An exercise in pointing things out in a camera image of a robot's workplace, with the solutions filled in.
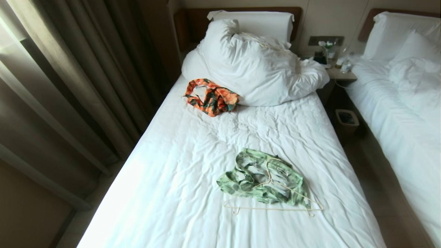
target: beige wall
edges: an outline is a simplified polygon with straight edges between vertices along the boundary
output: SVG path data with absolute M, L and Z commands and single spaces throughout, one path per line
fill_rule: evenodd
M 0 247 L 47 248 L 71 207 L 0 160 Z
M 338 35 L 345 43 L 352 38 L 351 51 L 363 53 L 365 44 L 357 41 L 367 13 L 372 8 L 440 13 L 440 0 L 170 0 L 183 8 L 298 6 L 303 9 L 299 32 L 293 42 L 298 55 L 313 55 L 318 48 L 308 46 L 310 36 Z

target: clothes hanger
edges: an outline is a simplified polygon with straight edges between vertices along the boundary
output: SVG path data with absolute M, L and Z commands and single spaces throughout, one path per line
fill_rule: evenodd
M 267 181 L 267 182 L 264 182 L 264 183 L 261 183 L 261 184 L 258 184 L 258 185 L 256 185 L 256 186 L 254 186 L 253 188 L 251 188 L 250 190 L 244 191 L 244 192 L 238 194 L 236 197 L 224 201 L 223 206 L 224 206 L 225 208 L 232 208 L 232 209 L 233 209 L 232 212 L 233 212 L 234 215 L 238 215 L 240 209 L 255 209 L 255 210 L 306 211 L 306 212 L 308 213 L 308 216 L 309 216 L 309 217 L 314 217 L 314 216 L 315 216 L 314 214 L 311 214 L 310 211 L 323 211 L 323 210 L 325 209 L 325 208 L 323 207 L 323 205 L 322 205 L 320 202 L 316 202 L 316 201 L 312 200 L 311 198 L 306 197 L 306 196 L 304 196 L 304 195 L 298 193 L 297 191 L 295 191 L 295 190 L 293 190 L 293 189 L 291 189 L 291 188 L 286 187 L 285 185 L 283 185 L 283 184 L 281 184 L 281 183 L 274 182 L 274 181 L 273 181 L 273 178 L 271 177 L 271 173 L 269 172 L 269 169 L 268 169 L 268 161 L 271 160 L 271 159 L 282 161 L 281 159 L 278 159 L 278 158 L 269 158 L 269 159 L 267 159 L 267 160 L 265 161 L 266 172 L 268 173 L 268 181 Z M 317 208 L 317 209 L 312 209 L 312 208 L 307 208 L 307 209 L 283 209 L 283 208 L 264 208 L 264 207 L 236 207 L 236 206 L 227 206 L 227 203 L 228 203 L 228 202 L 230 202 L 230 201 L 232 201 L 232 200 L 235 200 L 236 198 L 240 197 L 242 194 L 245 194 L 245 193 L 247 193 L 247 192 L 253 190 L 253 189 L 256 188 L 256 187 L 259 187 L 259 186 L 261 186 L 261 185 L 265 185 L 265 184 L 277 184 L 277 185 L 283 186 L 283 187 L 287 188 L 288 190 L 290 190 L 291 192 L 294 192 L 294 193 L 296 193 L 296 194 L 299 194 L 299 195 L 303 196 L 304 198 L 310 200 L 311 202 L 317 204 L 320 208 Z

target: orange patterned shirt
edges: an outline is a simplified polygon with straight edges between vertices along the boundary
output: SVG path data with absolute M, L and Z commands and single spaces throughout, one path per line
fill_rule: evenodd
M 204 102 L 199 97 L 192 96 L 191 93 L 197 86 L 207 86 Z M 232 111 L 239 102 L 239 95 L 231 90 L 221 87 L 208 79 L 195 79 L 188 83 L 185 97 L 188 104 L 202 110 L 211 117 Z

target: wooden headboard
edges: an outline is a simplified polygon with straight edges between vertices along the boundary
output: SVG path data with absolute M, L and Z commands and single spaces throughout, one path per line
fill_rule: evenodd
M 421 12 L 421 11 L 411 11 L 411 10 L 397 10 L 397 9 L 371 9 L 369 14 L 366 17 L 366 21 L 364 22 L 363 28 L 360 31 L 358 40 L 361 42 L 366 42 L 369 38 L 370 31 L 374 27 L 374 17 L 382 12 L 389 11 L 391 13 L 403 13 L 410 15 L 422 15 L 422 16 L 430 16 L 430 17 L 438 17 L 441 18 L 441 14 L 439 13 L 429 13 L 429 12 Z
M 174 15 L 176 36 L 178 38 L 179 50 L 183 52 L 191 42 L 199 43 L 207 31 L 210 20 L 207 15 L 210 11 L 276 11 L 288 12 L 294 15 L 294 23 L 291 33 L 291 40 L 295 39 L 297 29 L 302 15 L 301 7 L 258 7 L 258 8 L 203 8 L 203 9 L 181 9 Z

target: wooden nightstand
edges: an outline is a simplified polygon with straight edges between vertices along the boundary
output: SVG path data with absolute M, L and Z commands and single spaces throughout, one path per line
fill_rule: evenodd
M 357 80 L 357 77 L 351 71 L 348 73 L 342 73 L 340 72 L 340 69 L 334 67 L 334 62 L 332 65 L 333 66 L 330 69 L 326 69 L 326 72 L 328 73 L 331 80 L 323 88 L 316 90 L 317 95 L 320 98 L 320 101 L 323 104 L 323 106 L 325 106 L 326 103 L 328 102 L 329 96 L 331 95 L 332 90 L 334 89 L 335 82 L 338 82 L 338 84 L 342 86 L 346 86 L 348 85 L 348 83 Z

